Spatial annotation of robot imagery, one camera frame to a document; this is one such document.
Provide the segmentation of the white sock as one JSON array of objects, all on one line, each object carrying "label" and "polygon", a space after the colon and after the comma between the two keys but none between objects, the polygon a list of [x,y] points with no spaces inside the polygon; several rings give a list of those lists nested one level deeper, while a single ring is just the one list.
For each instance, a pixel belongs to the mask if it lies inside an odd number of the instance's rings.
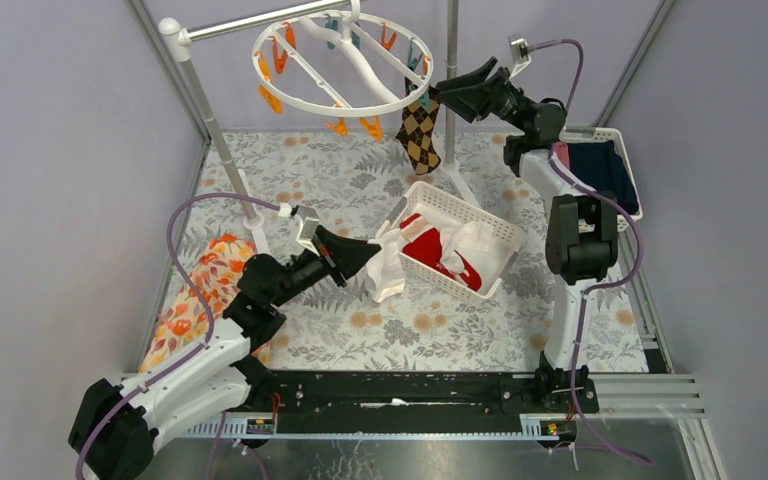
[{"label": "white sock", "polygon": [[380,250],[366,263],[364,287],[369,298],[376,304],[400,295],[406,286],[405,273],[400,257],[401,232],[396,226],[383,226],[382,230],[367,243]]},{"label": "white sock", "polygon": [[470,221],[457,228],[441,229],[439,231],[442,248],[440,265],[450,273],[463,273],[466,260],[462,258],[462,250],[488,252],[494,231],[492,224],[483,221]]}]

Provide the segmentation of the teal front clip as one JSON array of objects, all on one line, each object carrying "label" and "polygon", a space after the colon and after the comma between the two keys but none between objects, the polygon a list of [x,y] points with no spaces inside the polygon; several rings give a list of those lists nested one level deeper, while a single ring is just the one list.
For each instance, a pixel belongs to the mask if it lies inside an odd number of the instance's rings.
[{"label": "teal front clip", "polygon": [[428,91],[425,91],[423,95],[419,97],[418,102],[420,106],[425,109],[426,112],[431,111],[431,98],[430,98],[430,93]]}]

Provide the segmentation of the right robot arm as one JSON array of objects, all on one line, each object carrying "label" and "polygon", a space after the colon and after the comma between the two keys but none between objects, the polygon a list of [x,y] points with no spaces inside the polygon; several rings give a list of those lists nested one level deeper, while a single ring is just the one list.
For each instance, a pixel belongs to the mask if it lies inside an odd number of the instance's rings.
[{"label": "right robot arm", "polygon": [[589,188],[554,151],[566,123],[564,103],[527,97],[496,58],[435,88],[440,103],[468,122],[495,116],[518,129],[505,140],[503,160],[548,204],[545,258],[556,280],[553,325],[539,367],[550,372],[583,369],[587,299],[618,256],[616,201],[607,191]]}]

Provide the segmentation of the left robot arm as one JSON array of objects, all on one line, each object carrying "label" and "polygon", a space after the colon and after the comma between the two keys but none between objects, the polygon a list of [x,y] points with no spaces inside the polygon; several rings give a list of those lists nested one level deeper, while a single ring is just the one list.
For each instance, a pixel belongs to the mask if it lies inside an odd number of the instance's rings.
[{"label": "left robot arm", "polygon": [[87,389],[68,436],[76,478],[135,479],[171,440],[210,417],[264,407],[275,380],[254,353],[284,324],[279,306],[326,278],[344,285],[380,251],[318,226],[309,247],[286,263],[254,255],[237,295],[205,333],[142,374]]}]

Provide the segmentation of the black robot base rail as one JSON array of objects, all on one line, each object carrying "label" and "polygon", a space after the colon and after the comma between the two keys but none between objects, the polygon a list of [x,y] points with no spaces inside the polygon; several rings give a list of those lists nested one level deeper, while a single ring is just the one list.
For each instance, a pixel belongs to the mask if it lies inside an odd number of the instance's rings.
[{"label": "black robot base rail", "polygon": [[280,434],[517,434],[523,418],[596,414],[595,386],[575,393],[531,374],[279,371],[232,413],[276,420]]}]

